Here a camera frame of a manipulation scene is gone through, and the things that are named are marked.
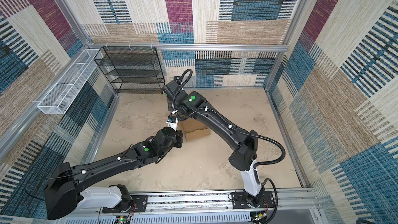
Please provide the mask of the brown cardboard box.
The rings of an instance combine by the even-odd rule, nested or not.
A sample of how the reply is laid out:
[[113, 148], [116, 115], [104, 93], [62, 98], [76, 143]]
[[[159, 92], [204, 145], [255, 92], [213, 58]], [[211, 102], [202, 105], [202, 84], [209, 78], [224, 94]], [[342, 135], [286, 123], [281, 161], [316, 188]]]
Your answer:
[[183, 132], [186, 141], [204, 138], [211, 134], [211, 130], [208, 126], [191, 118], [185, 121], [180, 121], [177, 124], [177, 127]]

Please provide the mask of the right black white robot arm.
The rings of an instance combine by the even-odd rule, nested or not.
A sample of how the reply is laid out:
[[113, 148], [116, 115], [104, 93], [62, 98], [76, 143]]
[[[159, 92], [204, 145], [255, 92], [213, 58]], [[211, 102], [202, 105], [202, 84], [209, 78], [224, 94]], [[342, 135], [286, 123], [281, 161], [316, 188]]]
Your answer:
[[[240, 171], [244, 182], [246, 203], [250, 207], [259, 207], [263, 203], [264, 186], [260, 182], [258, 166], [272, 165], [283, 161], [286, 151], [282, 144], [256, 131], [250, 132], [235, 125], [219, 113], [201, 94], [193, 91], [187, 94], [183, 83], [171, 81], [161, 92], [167, 97], [169, 111], [177, 116], [179, 121], [193, 118], [219, 135], [233, 150], [229, 163]], [[267, 141], [277, 146], [281, 155], [271, 161], [257, 161], [258, 140]]]

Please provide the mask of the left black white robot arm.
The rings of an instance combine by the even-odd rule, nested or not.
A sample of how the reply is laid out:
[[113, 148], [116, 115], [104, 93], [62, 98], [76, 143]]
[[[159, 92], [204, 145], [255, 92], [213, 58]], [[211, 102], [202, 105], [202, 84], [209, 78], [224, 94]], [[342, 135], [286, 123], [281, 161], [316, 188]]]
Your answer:
[[105, 159], [77, 166], [69, 162], [59, 165], [44, 188], [48, 220], [60, 219], [87, 201], [83, 191], [90, 186], [119, 173], [159, 163], [172, 148], [181, 148], [182, 140], [181, 131], [164, 127], [155, 136]]

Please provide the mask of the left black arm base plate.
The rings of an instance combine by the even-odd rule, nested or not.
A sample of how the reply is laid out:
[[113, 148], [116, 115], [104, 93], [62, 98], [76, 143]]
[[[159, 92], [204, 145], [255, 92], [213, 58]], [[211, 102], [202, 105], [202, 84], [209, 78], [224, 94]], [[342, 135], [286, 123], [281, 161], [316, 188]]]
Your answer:
[[114, 208], [103, 208], [103, 214], [114, 213], [142, 213], [146, 211], [148, 195], [132, 195], [122, 197], [121, 202]]

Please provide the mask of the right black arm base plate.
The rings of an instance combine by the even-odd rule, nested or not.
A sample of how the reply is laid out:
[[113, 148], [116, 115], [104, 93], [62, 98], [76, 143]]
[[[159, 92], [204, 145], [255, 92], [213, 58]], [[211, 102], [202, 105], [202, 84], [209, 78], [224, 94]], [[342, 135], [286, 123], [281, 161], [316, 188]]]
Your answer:
[[234, 209], [244, 208], [274, 208], [275, 197], [272, 191], [260, 191], [257, 196], [252, 196], [245, 191], [232, 192], [228, 195]]

